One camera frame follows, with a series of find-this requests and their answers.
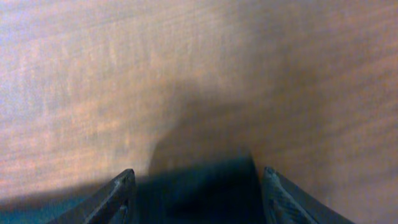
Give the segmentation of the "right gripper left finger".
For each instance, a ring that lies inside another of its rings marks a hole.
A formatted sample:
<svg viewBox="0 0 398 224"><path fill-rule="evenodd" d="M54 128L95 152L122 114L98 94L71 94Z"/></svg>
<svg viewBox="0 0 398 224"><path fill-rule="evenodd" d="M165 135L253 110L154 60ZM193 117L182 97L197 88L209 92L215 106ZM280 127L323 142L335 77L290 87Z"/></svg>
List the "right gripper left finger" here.
<svg viewBox="0 0 398 224"><path fill-rule="evenodd" d="M136 206L134 171L126 169L76 207L50 223L132 223Z"/></svg>

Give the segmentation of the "black t-shirt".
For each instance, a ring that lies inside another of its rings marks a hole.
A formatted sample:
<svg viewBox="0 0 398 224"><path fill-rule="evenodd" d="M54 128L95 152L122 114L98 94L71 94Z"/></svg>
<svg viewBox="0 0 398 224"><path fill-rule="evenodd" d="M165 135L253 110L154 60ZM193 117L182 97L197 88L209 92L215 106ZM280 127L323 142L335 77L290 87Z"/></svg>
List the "black t-shirt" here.
<svg viewBox="0 0 398 224"><path fill-rule="evenodd" d="M135 181L132 223L266 222L260 181L248 157L135 177ZM72 197L41 208L2 210L1 223L50 223L87 198Z"/></svg>

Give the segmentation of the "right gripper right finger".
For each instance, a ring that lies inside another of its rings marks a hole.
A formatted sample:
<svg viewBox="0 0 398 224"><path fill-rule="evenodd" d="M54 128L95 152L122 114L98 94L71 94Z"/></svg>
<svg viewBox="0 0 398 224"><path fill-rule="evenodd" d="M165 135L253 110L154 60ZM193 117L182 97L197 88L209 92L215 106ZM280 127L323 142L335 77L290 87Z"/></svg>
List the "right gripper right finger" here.
<svg viewBox="0 0 398 224"><path fill-rule="evenodd" d="M353 224L271 167L264 169L262 201L267 223Z"/></svg>

